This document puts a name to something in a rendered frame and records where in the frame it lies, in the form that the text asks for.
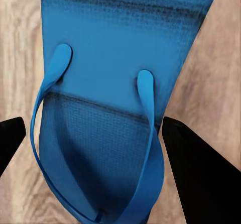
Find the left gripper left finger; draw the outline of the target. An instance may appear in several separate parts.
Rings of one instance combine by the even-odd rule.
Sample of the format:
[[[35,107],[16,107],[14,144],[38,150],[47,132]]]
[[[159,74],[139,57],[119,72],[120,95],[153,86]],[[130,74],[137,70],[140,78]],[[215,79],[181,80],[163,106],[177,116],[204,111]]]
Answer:
[[[0,122],[0,177],[26,135],[22,117]]]

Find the sandal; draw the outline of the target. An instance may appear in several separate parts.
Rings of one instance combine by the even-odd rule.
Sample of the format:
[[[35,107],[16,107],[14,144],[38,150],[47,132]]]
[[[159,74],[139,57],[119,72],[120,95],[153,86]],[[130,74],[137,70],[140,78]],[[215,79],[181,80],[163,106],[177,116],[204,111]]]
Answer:
[[[44,80],[30,141],[81,224],[147,224],[164,182],[164,113],[213,2],[41,0]]]

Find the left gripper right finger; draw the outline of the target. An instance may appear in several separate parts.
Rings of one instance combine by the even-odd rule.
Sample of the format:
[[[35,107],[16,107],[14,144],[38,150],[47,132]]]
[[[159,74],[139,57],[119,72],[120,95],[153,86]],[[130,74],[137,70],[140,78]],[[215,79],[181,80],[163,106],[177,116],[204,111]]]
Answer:
[[[162,136],[187,224],[241,224],[241,172],[179,120]]]

